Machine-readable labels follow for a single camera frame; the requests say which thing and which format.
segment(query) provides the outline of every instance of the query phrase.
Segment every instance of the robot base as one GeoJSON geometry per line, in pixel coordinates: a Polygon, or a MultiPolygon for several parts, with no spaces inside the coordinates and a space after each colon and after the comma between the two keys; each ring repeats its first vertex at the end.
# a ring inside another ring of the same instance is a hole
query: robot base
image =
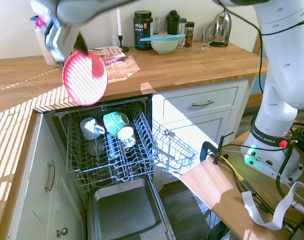
{"type": "MultiPolygon", "coordinates": [[[[245,146],[253,146],[255,148],[262,148],[262,149],[276,149],[275,147],[268,146],[260,141],[258,141],[252,134],[249,135],[247,140],[244,143],[245,146]]],[[[267,164],[271,165],[277,171],[279,171],[282,163],[286,157],[286,150],[280,151],[265,151],[265,150],[257,150],[253,148],[246,148],[242,147],[241,151],[243,153],[248,153],[250,155],[254,155],[260,160],[257,160],[249,155],[243,154],[244,162],[247,166],[254,168],[255,170],[276,179],[277,173],[271,169],[268,165],[264,164],[262,161],[265,161],[267,164]]],[[[303,174],[304,168],[303,165],[300,163],[300,154],[296,149],[293,150],[293,153],[282,173],[282,176],[286,180],[287,183],[293,183],[297,181],[300,176],[303,174]]]]}

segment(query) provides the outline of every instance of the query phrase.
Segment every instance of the butcher block countertop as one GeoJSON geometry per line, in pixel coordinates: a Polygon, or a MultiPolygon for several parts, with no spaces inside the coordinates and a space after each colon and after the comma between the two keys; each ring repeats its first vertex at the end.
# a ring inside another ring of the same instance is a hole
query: butcher block countertop
{"type": "MultiPolygon", "coordinates": [[[[107,67],[102,101],[255,77],[260,58],[236,45],[202,50],[201,42],[169,55],[133,47],[107,67]]],[[[263,61],[262,74],[267,72],[263,61]]],[[[62,70],[43,56],[0,60],[0,240],[7,238],[36,112],[77,106],[62,86],[62,70]]]]}

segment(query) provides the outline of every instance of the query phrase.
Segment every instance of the wooden countertop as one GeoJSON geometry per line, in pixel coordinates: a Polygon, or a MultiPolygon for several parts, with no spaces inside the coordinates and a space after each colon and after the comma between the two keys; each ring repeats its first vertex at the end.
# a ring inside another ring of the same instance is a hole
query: wooden countertop
{"type": "MultiPolygon", "coordinates": [[[[236,45],[201,50],[201,43],[169,55],[133,47],[108,66],[102,101],[255,77],[259,57],[236,45]]],[[[262,74],[267,72],[263,61],[262,74]]],[[[0,240],[5,239],[33,129],[34,112],[76,106],[62,86],[62,71],[43,56],[0,60],[0,240]]]]}
{"type": "MultiPolygon", "coordinates": [[[[246,140],[249,131],[232,141],[232,144],[241,145],[246,140]]],[[[240,147],[229,146],[225,150],[240,151],[240,147]]],[[[301,154],[301,163],[304,166],[304,152],[301,154]]],[[[275,180],[254,170],[244,164],[244,158],[239,153],[227,152],[228,160],[235,167],[242,177],[262,196],[262,198],[275,209],[282,200],[279,195],[275,180]]],[[[238,191],[233,172],[222,165],[213,164],[212,157],[203,161],[181,177],[181,181],[200,198],[237,237],[244,240],[286,240],[291,233],[284,227],[281,230],[271,230],[253,222],[249,216],[241,193],[238,191]]],[[[304,173],[299,179],[304,183],[304,173]]],[[[284,193],[288,188],[282,185],[284,193]]],[[[297,192],[304,197],[304,188],[299,188],[297,192]]],[[[270,222],[273,216],[260,210],[264,221],[270,222]]],[[[290,220],[300,222],[303,215],[290,208],[286,213],[290,220]]]]}

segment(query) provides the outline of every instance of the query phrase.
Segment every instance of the vega sport container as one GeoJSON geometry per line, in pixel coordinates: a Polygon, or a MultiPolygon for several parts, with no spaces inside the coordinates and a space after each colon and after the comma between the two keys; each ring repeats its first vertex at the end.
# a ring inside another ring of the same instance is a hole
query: vega sport container
{"type": "Polygon", "coordinates": [[[138,50],[152,49],[150,41],[140,41],[142,38],[148,38],[153,35],[153,18],[150,11],[134,12],[134,43],[138,50]]]}

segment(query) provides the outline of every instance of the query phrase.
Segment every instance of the stainless steel kettle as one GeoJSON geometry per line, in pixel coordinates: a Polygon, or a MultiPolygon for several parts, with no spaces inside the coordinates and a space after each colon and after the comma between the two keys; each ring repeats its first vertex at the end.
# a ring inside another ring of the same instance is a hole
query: stainless steel kettle
{"type": "Polygon", "coordinates": [[[213,20],[213,41],[210,43],[214,47],[227,47],[232,28],[232,19],[228,12],[219,12],[213,20]]]}

